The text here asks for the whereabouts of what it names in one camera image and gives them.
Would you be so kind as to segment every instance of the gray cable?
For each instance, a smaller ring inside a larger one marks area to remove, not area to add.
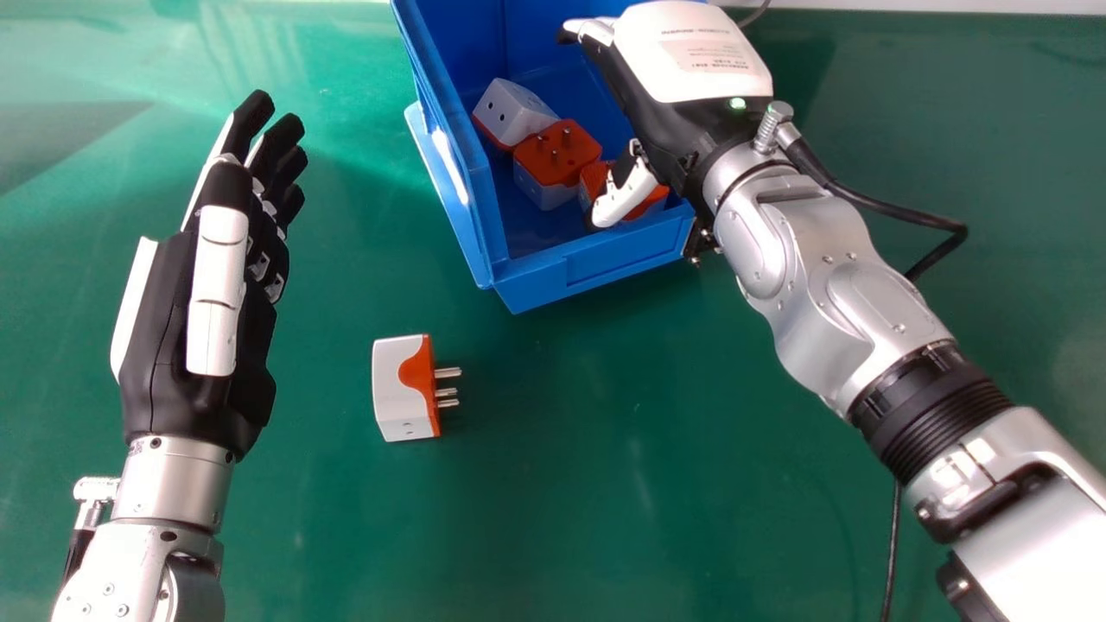
[[[761,2],[761,6],[757,7],[755,11],[749,13],[743,20],[741,20],[741,21],[738,22],[738,28],[743,29],[747,25],[749,25],[749,24],[753,23],[754,21],[759,20],[760,17],[764,14],[764,11],[768,10],[768,6],[771,4],[771,3],[772,3],[772,0],[764,0],[763,2]]]

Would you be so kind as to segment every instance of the cable connector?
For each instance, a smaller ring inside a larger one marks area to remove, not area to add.
[[[388,443],[441,436],[438,412],[460,405],[457,388],[438,381],[460,367],[435,369],[428,334],[378,339],[373,343],[373,411]]]

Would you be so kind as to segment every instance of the black ribbed joint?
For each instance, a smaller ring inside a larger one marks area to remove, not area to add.
[[[905,356],[860,394],[849,415],[905,486],[961,436],[1012,406],[948,343]]]

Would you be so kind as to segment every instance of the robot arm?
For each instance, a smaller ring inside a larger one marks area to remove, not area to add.
[[[637,164],[710,228],[783,366],[862,432],[908,508],[950,545],[938,582],[961,616],[1096,618],[1106,480],[971,364],[879,257],[853,205],[874,199],[817,163],[724,12],[647,2],[614,20],[571,20],[561,40],[599,69],[640,145]],[[619,182],[608,193],[627,191]],[[602,208],[593,225],[617,221]],[[950,229],[945,251],[964,236]]]
[[[142,238],[112,340],[127,459],[84,478],[53,620],[222,620],[233,466],[269,423],[265,367],[306,166],[295,115],[255,91],[227,120],[180,232]],[[101,515],[112,507],[111,519]]]

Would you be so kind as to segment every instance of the metal prong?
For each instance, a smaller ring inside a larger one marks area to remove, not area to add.
[[[461,369],[460,367],[442,367],[440,370],[435,370],[434,371],[434,377],[436,380],[441,380],[441,379],[447,379],[447,377],[457,377],[459,375],[461,375]]]

